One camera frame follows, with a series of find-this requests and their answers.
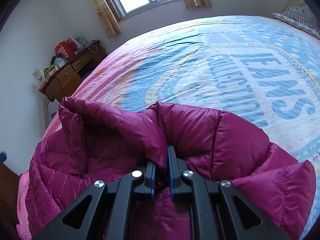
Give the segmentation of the magenta puffer jacket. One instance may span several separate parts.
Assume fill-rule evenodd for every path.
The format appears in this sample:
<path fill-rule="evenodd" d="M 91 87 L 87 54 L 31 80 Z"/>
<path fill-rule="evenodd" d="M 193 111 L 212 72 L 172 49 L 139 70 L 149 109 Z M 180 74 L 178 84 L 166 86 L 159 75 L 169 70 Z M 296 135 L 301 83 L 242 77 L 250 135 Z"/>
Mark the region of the magenta puffer jacket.
<path fill-rule="evenodd" d="M 206 180 L 231 181 L 291 239 L 299 239 L 316 191 L 309 161 L 298 162 L 264 131 L 216 109 L 155 103 L 140 112 L 64 98 L 61 128 L 36 146 L 25 197 L 32 236 L 96 180 L 112 182 L 147 158 L 159 167 L 153 202 L 137 206 L 134 239 L 189 239 L 186 205 L 172 200 L 167 148 Z"/>

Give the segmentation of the white paper bag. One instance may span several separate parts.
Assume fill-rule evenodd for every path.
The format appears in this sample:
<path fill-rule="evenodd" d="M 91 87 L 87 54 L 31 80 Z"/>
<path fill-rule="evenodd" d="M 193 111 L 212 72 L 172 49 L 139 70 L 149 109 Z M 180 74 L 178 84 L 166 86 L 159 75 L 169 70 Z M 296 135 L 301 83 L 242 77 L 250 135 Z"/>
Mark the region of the white paper bag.
<path fill-rule="evenodd" d="M 53 102 L 49 102 L 47 104 L 47 115 L 48 115 L 48 121 L 51 122 L 54 118 L 54 116 L 58 113 L 59 110 L 59 102 L 57 100 L 54 100 Z"/>

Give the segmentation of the wooden desk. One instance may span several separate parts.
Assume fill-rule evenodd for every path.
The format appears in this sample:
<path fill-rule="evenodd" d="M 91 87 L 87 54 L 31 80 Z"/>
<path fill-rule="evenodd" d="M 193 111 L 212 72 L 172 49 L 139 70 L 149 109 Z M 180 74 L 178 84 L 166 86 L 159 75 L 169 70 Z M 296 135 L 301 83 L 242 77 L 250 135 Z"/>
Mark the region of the wooden desk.
<path fill-rule="evenodd" d="M 89 46 L 56 70 L 48 81 L 41 85 L 39 92 L 51 102 L 71 96 L 105 57 L 107 53 L 103 44 L 99 40 L 93 40 Z"/>

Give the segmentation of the pink and blue bed sheet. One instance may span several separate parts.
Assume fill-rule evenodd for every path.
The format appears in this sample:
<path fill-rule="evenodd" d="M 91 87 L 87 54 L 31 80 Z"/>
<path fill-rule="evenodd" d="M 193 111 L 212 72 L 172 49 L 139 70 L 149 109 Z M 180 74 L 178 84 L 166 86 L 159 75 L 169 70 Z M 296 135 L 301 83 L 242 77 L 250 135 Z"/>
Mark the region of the pink and blue bed sheet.
<path fill-rule="evenodd" d="M 66 98 L 135 113 L 172 103 L 239 116 L 298 162 L 313 165 L 315 197 L 300 237 L 319 217 L 319 40 L 292 26 L 260 16 L 219 16 L 157 29 L 113 51 Z M 18 187 L 21 239 L 33 237 L 28 186 L 29 170 Z"/>

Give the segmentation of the white card box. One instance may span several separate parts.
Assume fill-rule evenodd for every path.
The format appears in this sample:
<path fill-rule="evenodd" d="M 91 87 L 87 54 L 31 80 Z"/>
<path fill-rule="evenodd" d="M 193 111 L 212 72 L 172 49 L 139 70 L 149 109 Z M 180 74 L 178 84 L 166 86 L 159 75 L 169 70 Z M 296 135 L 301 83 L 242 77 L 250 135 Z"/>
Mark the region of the white card box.
<path fill-rule="evenodd" d="M 42 85 L 46 80 L 43 73 L 38 68 L 33 71 L 33 77 L 37 80 L 39 85 Z"/>

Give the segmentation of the green cloth on desk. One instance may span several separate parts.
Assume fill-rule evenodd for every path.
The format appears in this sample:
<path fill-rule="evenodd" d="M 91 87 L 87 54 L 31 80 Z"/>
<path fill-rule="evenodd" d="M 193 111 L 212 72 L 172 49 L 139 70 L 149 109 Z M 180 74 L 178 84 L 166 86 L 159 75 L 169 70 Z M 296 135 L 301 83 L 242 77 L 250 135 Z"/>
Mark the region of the green cloth on desk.
<path fill-rule="evenodd" d="M 44 71 L 43 71 L 44 77 L 50 78 L 54 74 L 55 71 L 56 71 L 56 66 L 54 64 L 50 65 L 49 68 L 44 69 Z"/>

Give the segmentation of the red gift bag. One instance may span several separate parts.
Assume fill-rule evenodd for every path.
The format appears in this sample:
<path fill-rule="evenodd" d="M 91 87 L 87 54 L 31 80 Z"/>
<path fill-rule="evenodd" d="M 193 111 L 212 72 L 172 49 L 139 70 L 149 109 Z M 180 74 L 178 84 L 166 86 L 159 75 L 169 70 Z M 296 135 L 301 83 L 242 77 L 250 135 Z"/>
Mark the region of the red gift bag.
<path fill-rule="evenodd" d="M 72 42 L 62 41 L 55 47 L 55 52 L 65 60 L 70 60 L 74 57 L 76 44 Z"/>

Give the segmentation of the left beige curtain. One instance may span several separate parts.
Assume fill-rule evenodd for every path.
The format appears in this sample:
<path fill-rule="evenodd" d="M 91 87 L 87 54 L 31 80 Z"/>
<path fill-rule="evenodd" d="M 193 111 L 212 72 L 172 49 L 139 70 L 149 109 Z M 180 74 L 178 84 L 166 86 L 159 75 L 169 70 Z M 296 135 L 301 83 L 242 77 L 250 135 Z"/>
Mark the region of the left beige curtain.
<path fill-rule="evenodd" d="M 106 0 L 91 0 L 95 13 L 109 39 L 121 34 L 121 29 L 116 16 Z"/>

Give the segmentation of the patterned pillow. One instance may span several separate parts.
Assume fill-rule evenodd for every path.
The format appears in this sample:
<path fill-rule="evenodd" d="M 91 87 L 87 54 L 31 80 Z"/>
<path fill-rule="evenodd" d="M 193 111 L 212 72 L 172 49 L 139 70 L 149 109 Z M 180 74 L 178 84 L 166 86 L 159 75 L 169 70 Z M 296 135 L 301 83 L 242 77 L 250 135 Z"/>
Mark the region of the patterned pillow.
<path fill-rule="evenodd" d="M 305 4 L 290 6 L 282 13 L 272 14 L 277 20 L 287 23 L 319 40 L 319 22 L 310 8 Z"/>

